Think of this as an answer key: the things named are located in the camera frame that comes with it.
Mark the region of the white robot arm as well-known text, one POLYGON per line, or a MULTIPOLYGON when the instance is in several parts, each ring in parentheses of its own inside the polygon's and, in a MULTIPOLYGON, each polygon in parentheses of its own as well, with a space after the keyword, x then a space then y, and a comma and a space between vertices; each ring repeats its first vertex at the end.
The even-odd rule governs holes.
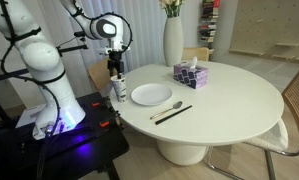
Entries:
MULTIPOLYGON (((58 1, 79 24, 84 36, 109 42, 102 51, 109 56, 108 69, 121 73, 121 54, 128 49, 123 43, 123 26, 127 21, 111 12, 90 18, 76 0, 58 1)), ((22 0, 0 0, 0 32, 9 41, 9 47, 18 50, 30 73, 26 79, 39 87, 46 101, 35 119, 33 138, 40 140, 74 129, 86 113, 73 94, 60 51, 46 40, 22 0)))

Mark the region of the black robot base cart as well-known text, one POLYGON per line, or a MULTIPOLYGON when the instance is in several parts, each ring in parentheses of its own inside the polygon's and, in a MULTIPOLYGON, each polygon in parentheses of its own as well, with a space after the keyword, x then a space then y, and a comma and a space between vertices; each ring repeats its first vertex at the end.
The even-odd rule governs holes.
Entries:
MULTIPOLYGON (((85 119, 73 130, 53 137, 43 165, 42 180, 78 180, 94 170, 107 170, 119 180, 113 160, 129 150, 116 123, 118 113, 98 93, 78 99, 85 119)), ((33 125, 0 129, 0 180, 37 180, 44 142, 32 137, 33 125)))

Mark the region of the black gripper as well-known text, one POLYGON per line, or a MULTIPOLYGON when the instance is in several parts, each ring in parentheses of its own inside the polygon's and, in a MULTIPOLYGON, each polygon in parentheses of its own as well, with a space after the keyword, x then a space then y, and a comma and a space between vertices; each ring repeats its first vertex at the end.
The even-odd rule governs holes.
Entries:
POLYGON ((108 68, 109 68, 109 76, 112 77, 113 69, 119 70, 118 71, 118 79, 121 79, 123 76, 123 69, 124 63, 121 61, 122 53, 119 51, 111 51, 109 53, 109 61, 108 61, 108 68))

